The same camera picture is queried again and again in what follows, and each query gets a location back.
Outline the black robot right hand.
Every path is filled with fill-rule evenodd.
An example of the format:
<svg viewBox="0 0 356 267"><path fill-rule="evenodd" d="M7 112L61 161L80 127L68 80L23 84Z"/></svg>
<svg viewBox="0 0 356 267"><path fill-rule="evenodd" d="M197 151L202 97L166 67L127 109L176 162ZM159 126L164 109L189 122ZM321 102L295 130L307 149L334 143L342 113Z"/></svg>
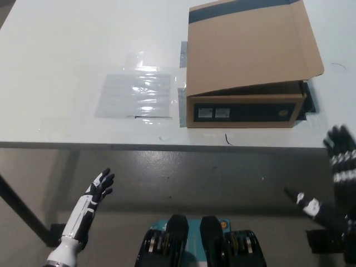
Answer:
<svg viewBox="0 0 356 267"><path fill-rule="evenodd" d="M317 224L337 233L355 225L355 139L346 125L333 126L323 140L329 156L335 206L286 187L288 198Z"/></svg>

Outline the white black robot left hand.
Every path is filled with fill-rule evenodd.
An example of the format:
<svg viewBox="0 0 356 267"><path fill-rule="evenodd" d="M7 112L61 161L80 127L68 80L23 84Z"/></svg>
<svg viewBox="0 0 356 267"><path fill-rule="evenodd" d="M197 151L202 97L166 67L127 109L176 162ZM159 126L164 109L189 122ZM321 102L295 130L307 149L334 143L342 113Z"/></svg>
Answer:
<svg viewBox="0 0 356 267"><path fill-rule="evenodd" d="M102 171L79 198L66 223L62 236L77 240L81 249L88 242L88 233L100 202L113 191L114 177L110 168Z"/></svg>

